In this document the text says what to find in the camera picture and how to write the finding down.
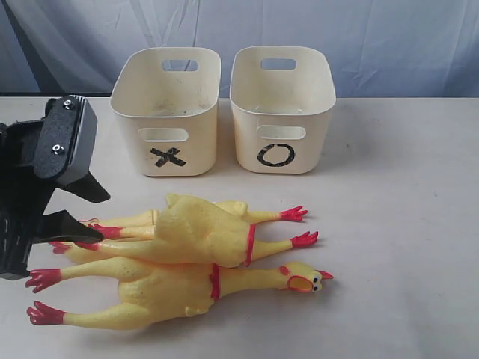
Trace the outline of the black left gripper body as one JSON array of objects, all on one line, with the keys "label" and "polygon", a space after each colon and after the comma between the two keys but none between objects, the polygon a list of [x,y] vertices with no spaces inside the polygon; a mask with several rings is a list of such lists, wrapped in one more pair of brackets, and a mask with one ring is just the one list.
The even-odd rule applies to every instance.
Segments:
[{"label": "black left gripper body", "polygon": [[44,210],[55,189],[34,172],[34,156],[45,120],[1,124],[1,278],[29,276],[31,247],[53,238]]}]

